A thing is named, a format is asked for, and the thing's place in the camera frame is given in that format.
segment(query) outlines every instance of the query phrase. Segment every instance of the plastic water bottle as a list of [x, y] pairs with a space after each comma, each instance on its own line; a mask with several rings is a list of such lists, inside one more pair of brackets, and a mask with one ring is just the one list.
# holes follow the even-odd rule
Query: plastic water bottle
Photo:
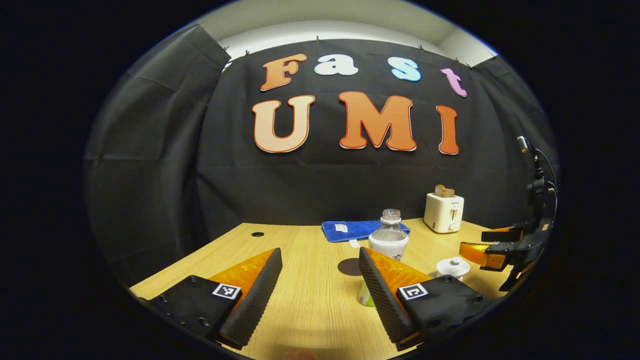
[[[409, 236], [400, 228], [400, 210], [386, 209], [382, 211], [380, 222], [382, 225], [369, 235], [369, 248], [398, 261], [402, 259]], [[374, 306], [373, 298], [367, 289], [366, 283], [362, 283], [358, 301], [362, 305]]]

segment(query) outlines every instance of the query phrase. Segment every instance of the small white lid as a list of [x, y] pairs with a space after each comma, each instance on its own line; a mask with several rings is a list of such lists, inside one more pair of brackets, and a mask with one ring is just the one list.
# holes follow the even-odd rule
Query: small white lid
[[440, 260], [436, 265], [436, 269], [443, 275], [451, 275], [457, 278], [468, 273], [471, 270], [471, 265], [461, 257], [456, 256], [451, 259]]

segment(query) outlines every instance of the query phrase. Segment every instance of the pink letter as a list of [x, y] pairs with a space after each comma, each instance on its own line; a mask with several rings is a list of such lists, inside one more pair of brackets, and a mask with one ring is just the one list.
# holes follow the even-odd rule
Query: pink letter
[[453, 70], [451, 70], [451, 69], [442, 69], [442, 70], [440, 70], [440, 72], [447, 76], [447, 79], [449, 79], [449, 84], [451, 84], [451, 87], [453, 88], [453, 91], [456, 92], [456, 94], [458, 94], [458, 95], [460, 95], [462, 97], [467, 97], [467, 92], [460, 87], [460, 84], [458, 84], [458, 82], [460, 81], [460, 77], [458, 75], [454, 74]]

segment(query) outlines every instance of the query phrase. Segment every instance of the green object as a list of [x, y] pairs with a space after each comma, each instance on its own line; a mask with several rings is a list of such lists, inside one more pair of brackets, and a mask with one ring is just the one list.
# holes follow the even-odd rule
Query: green object
[[367, 283], [362, 282], [362, 287], [360, 288], [360, 293], [358, 294], [358, 301], [365, 306], [375, 306], [373, 304], [373, 298], [369, 293], [369, 289], [367, 289]]

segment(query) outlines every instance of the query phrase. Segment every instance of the white wall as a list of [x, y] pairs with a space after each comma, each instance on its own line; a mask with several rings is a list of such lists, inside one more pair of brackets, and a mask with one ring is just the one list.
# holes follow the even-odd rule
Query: white wall
[[233, 35], [218, 43], [222, 47], [229, 46], [227, 53], [233, 60], [244, 56], [246, 50], [255, 53], [274, 46], [315, 40], [316, 36], [320, 40], [350, 38], [393, 42], [412, 47], [422, 45], [427, 51], [447, 56], [438, 46], [411, 35], [373, 25], [336, 20], [286, 22]]
[[498, 55], [496, 51], [461, 28], [452, 31], [439, 43], [439, 47], [447, 53], [448, 57], [458, 58], [458, 61], [469, 64], [469, 66], [476, 66], [492, 58], [493, 55]]

